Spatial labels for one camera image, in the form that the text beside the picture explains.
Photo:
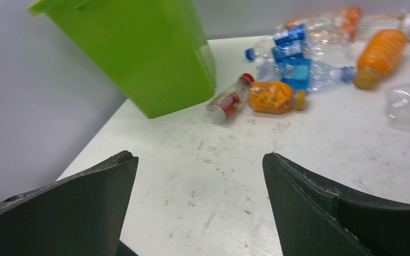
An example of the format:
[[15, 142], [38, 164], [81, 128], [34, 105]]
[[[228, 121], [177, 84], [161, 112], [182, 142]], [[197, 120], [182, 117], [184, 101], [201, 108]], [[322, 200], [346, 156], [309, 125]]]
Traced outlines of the small red-cap bottle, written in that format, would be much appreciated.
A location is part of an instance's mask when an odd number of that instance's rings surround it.
[[243, 73], [233, 84], [215, 96], [206, 105], [207, 117], [211, 122], [222, 125], [232, 119], [247, 104], [253, 81], [251, 74]]

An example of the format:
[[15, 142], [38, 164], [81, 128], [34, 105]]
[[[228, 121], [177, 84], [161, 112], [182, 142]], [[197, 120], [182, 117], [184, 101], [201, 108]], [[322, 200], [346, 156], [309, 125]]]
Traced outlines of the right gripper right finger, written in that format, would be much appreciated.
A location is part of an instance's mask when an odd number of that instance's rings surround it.
[[410, 255], [410, 204], [347, 187], [277, 153], [262, 165], [284, 255]]

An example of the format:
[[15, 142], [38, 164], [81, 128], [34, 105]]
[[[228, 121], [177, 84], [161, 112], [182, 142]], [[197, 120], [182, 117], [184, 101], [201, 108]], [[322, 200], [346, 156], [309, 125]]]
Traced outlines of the orange bottle barcode label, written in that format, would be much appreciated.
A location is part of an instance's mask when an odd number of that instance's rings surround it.
[[357, 62], [353, 84], [358, 89], [373, 90], [399, 64], [407, 44], [398, 29], [382, 29], [369, 40]]

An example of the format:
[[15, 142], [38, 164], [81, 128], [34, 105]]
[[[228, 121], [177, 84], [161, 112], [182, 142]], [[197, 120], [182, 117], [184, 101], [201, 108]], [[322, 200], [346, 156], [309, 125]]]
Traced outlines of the small orange juice bottle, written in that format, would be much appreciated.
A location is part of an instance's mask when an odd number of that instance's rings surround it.
[[307, 95], [307, 90], [295, 90], [280, 81], [252, 82], [248, 106], [259, 113], [285, 114], [303, 110]]

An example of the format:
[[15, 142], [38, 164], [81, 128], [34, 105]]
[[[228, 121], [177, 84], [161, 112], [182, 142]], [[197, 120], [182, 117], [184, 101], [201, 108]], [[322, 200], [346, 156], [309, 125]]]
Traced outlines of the green plastic bin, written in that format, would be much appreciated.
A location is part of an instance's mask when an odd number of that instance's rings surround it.
[[216, 63], [192, 1], [35, 1], [148, 118], [208, 101]]

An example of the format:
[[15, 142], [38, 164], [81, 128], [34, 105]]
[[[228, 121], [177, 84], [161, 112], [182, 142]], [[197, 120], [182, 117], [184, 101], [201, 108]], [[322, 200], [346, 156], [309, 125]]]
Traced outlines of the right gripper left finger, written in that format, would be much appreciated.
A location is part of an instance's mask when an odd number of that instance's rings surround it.
[[121, 232], [138, 162], [124, 150], [0, 202], [0, 255], [134, 255]]

